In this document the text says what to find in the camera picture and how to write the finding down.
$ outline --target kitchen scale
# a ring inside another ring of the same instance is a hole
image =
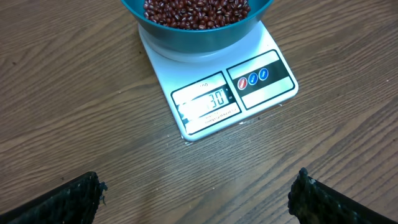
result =
[[[235,44],[205,54],[174,52],[139,33],[167,103],[187,141],[196,141],[277,105],[299,86],[260,21]]]

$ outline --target scale platform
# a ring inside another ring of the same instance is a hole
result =
[[[235,44],[205,54],[173,52],[139,33],[184,139],[196,141],[277,105],[299,86],[262,22]]]

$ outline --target white plastic body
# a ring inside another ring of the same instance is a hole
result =
[[[247,36],[232,46],[220,50],[219,52],[201,55],[180,54],[169,52],[166,49],[157,49],[156,46],[151,45],[150,41],[145,38],[145,31],[141,27],[139,30],[142,43],[144,44],[149,60],[155,70],[157,78],[159,79],[159,83],[163,89],[167,103],[170,106],[183,138],[187,141],[199,140],[260,111],[270,108],[271,106],[288,100],[296,95],[299,90],[297,80],[287,65],[282,52],[262,22],[259,22]],[[294,89],[246,110],[226,69],[270,50],[276,50],[279,54],[281,61],[284,63],[294,83]],[[223,72],[227,84],[233,92],[236,102],[241,109],[241,113],[222,120],[208,128],[202,129],[195,134],[188,134],[173,102],[171,96],[172,92],[220,71]]]

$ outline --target brown tabletop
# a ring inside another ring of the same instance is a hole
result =
[[[119,0],[1,0],[0,213],[93,170],[95,223],[298,223],[306,167],[398,221],[398,1],[276,1],[263,21],[298,95],[187,144]]]

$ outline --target wood grain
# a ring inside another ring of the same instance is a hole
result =
[[[0,213],[88,171],[95,223],[298,223],[301,167],[398,221],[398,1],[276,1],[298,95],[189,144],[119,1],[0,2]]]

